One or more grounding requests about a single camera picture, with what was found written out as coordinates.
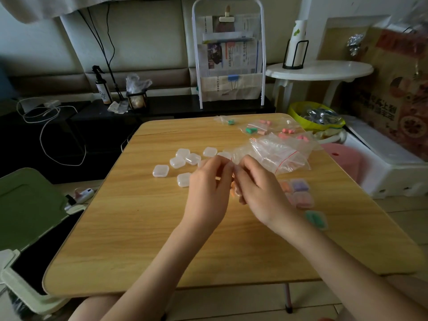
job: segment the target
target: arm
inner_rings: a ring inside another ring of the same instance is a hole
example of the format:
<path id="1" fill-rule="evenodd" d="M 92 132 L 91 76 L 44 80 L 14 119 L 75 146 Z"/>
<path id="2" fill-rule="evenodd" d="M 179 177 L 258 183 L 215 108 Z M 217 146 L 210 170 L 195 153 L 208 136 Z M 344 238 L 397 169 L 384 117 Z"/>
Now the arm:
<path id="1" fill-rule="evenodd" d="M 357 320 L 428 320 L 427 310 L 297 214 L 275 176 L 256 160 L 245 156 L 235 168 L 235 178 L 254 215 L 308 259 Z"/>
<path id="2" fill-rule="evenodd" d="M 185 214 L 140 278 L 102 321 L 159 320 L 181 276 L 222 221 L 234 164 L 214 156 L 190 177 Z"/>

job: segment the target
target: green trash can lid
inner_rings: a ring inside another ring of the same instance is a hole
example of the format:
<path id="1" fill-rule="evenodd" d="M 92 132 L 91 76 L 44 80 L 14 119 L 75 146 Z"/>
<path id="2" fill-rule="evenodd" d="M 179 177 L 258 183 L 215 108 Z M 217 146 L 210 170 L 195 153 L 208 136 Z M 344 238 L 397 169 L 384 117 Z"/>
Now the green trash can lid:
<path id="1" fill-rule="evenodd" d="M 59 224 L 67 198 L 40 172 L 22 168 L 0 178 L 0 251 L 22 251 Z"/>

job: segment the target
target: white clip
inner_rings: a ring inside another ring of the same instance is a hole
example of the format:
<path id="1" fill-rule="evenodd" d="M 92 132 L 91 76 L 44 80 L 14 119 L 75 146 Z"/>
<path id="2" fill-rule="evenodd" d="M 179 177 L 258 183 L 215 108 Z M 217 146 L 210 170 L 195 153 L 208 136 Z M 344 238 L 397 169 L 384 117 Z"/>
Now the white clip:
<path id="1" fill-rule="evenodd" d="M 234 23 L 235 22 L 235 17 L 230 16 L 230 5 L 228 5 L 226 7 L 226 10 L 224 12 L 224 16 L 219 17 L 218 21 L 220 21 L 221 23 Z"/>

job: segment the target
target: pink stool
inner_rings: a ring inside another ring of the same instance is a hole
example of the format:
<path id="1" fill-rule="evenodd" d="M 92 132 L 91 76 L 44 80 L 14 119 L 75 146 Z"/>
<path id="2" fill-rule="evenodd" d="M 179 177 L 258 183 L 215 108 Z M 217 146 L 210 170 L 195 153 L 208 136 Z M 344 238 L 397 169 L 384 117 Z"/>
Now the pink stool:
<path id="1" fill-rule="evenodd" d="M 337 143 L 325 143 L 321 146 L 355 182 L 358 182 L 362 156 L 357 150 Z"/>

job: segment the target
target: white round table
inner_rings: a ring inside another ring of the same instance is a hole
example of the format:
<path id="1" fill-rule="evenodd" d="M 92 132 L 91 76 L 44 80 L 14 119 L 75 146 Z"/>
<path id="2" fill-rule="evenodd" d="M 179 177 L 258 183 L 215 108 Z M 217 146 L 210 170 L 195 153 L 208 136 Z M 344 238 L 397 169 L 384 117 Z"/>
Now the white round table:
<path id="1" fill-rule="evenodd" d="M 340 82 L 352 82 L 355 78 L 370 75 L 373 67 L 367 63 L 352 61 L 313 61 L 304 63 L 303 69 L 288 70 L 282 68 L 282 63 L 270 65 L 266 68 L 266 76 L 276 78 L 274 87 L 275 106 L 278 104 L 284 90 L 281 87 L 290 87 L 293 81 L 331 81 L 324 96 L 324 105 L 330 107 L 333 96 Z M 289 94 L 285 99 L 288 107 Z"/>

